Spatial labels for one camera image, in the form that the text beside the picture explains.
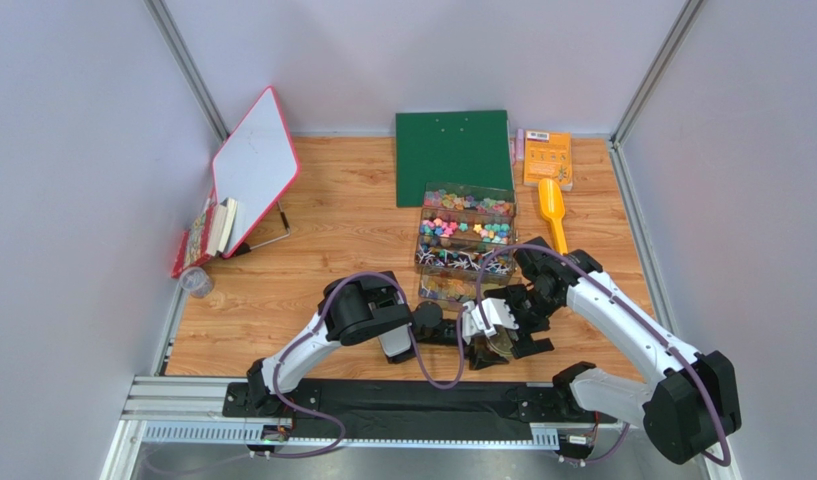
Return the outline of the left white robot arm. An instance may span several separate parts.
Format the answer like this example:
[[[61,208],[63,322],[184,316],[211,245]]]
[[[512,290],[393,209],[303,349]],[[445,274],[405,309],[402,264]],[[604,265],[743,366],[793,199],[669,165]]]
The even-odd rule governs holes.
[[[255,361],[247,372],[248,400],[256,408],[294,391],[313,367],[340,347],[381,338],[390,359],[410,359],[421,341],[455,345],[467,352],[475,338],[491,339],[518,330],[502,299],[467,301],[454,319],[434,302],[412,309],[394,274],[361,272],[337,280],[310,322],[278,353]]]

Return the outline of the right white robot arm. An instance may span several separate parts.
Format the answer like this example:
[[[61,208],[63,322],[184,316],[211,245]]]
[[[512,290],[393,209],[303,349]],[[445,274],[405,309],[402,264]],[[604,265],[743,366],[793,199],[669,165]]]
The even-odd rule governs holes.
[[[635,382],[584,363],[557,375],[554,385],[576,408],[608,414],[643,430],[667,460],[682,465],[702,455],[728,467],[729,435],[742,426],[733,363],[679,339],[636,305],[582,250],[553,251],[537,237],[509,245],[531,283],[531,305],[567,307],[596,327],[640,373]]]

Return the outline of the clear round jar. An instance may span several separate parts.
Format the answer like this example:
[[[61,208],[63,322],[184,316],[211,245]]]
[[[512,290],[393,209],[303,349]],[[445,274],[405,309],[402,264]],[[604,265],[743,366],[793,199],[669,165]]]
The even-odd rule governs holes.
[[[505,328],[497,329],[496,334],[493,336],[479,337],[477,343],[492,356],[501,357],[507,361],[514,358],[512,353],[513,341],[509,331]]]

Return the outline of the clear box of lollipops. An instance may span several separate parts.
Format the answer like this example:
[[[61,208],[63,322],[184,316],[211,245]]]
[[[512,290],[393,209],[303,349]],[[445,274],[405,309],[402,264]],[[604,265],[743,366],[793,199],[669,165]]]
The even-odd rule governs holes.
[[[419,235],[414,259],[418,266],[478,272],[484,260],[504,246],[494,241]]]

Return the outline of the yellow plastic scoop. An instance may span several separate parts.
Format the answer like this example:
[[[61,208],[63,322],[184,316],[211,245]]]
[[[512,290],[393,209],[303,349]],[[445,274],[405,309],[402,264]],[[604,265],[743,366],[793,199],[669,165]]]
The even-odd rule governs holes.
[[[550,178],[541,179],[538,183],[539,210],[542,218],[548,223],[554,249],[561,254],[569,253],[563,221],[566,208],[561,187]]]

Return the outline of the clear box of star candies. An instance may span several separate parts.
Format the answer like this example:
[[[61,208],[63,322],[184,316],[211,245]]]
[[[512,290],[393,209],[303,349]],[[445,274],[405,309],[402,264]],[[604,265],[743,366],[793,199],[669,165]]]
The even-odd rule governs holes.
[[[510,216],[444,208],[423,208],[418,234],[429,240],[443,238],[501,245],[517,239],[514,219]]]

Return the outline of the clear box of gummy candies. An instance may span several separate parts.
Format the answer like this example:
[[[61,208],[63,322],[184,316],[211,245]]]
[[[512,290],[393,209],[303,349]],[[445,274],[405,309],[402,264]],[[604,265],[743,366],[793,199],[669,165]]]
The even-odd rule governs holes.
[[[514,191],[448,182],[428,182],[422,206],[509,217],[517,212]]]

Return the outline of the round wooden jar lid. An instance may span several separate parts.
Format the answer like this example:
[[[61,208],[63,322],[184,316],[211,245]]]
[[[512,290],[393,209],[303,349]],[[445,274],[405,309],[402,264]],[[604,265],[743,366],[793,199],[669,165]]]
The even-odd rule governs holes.
[[[512,358],[512,340],[506,331],[487,338],[487,345],[497,355]]]

